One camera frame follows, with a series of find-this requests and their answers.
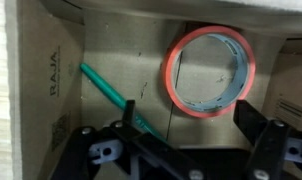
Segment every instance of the roll of tape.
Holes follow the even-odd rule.
[[[173,68],[183,48],[203,35],[220,40],[230,49],[236,70],[232,82],[221,95],[206,102],[189,102],[175,90]],[[249,43],[238,32],[223,26],[203,27],[186,34],[168,51],[162,66],[165,88],[172,101],[185,113],[199,118],[218,116],[232,110],[236,100],[244,99],[248,94],[255,74],[255,59]]]

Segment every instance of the black machine part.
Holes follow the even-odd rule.
[[[100,165],[113,161],[129,179],[282,180],[297,179],[283,171],[285,160],[302,170],[302,132],[280,120],[268,121],[246,101],[238,101],[234,122],[252,144],[242,149],[174,149],[131,123],[134,101],[122,120],[100,131],[73,131],[52,180],[90,180]]]

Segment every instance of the screw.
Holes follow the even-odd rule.
[[[91,128],[82,129],[82,134],[89,134],[89,133],[91,133]]]
[[[191,180],[203,180],[202,172],[195,169],[189,172],[189,177]]]
[[[260,169],[254,170],[254,177],[258,180],[269,180],[270,179],[269,174],[266,171],[260,170]]]
[[[121,121],[115,123],[115,127],[119,128],[119,127],[122,127],[123,126],[123,123]]]
[[[284,124],[283,124],[282,121],[275,120],[275,121],[273,121],[273,122],[274,122],[275,125],[277,125],[277,126],[279,126],[279,127],[283,127],[283,126],[284,126]]]

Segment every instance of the packing tape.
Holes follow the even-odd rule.
[[[206,102],[189,102],[180,97],[175,90],[173,69],[183,48],[203,35],[220,40],[230,49],[235,62],[235,74],[232,82],[218,97]],[[229,112],[235,107],[237,99],[246,97],[253,84],[255,59],[249,43],[238,32],[223,26],[208,26],[192,31],[174,43],[168,51],[161,69],[165,88],[174,104],[191,116],[208,118]]]

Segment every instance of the red tape roll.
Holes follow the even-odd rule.
[[[200,29],[197,29],[195,31],[192,31],[185,36],[183,36],[179,41],[177,41],[173,47],[168,51],[166,54],[166,57],[164,59],[164,62],[162,64],[162,70],[163,70],[163,78],[164,78],[164,84],[167,92],[169,93],[172,101],[174,104],[180,108],[182,111],[185,113],[199,117],[199,118],[208,118],[208,117],[214,117],[218,115],[225,114],[229,111],[231,111],[235,107],[235,103],[231,103],[229,106],[219,109],[214,112],[200,112],[200,111],[195,111],[193,109],[188,108],[186,105],[184,105],[178,98],[176,92],[175,92],[175,87],[172,83],[172,70],[173,70],[173,65],[176,61],[177,55],[179,55],[182,51],[182,49],[192,40],[198,38],[199,36],[203,36],[206,34],[221,34],[223,36],[227,36],[235,41],[237,41],[245,51],[248,59],[248,77],[246,81],[246,85],[244,89],[242,90],[241,94],[238,96],[238,99],[244,99],[246,95],[248,94],[252,84],[253,84],[253,79],[255,75],[255,59],[254,55],[252,52],[252,49],[249,45],[249,43],[245,40],[244,37],[242,37],[238,32],[227,28],[223,26],[209,26],[209,27],[203,27]]]

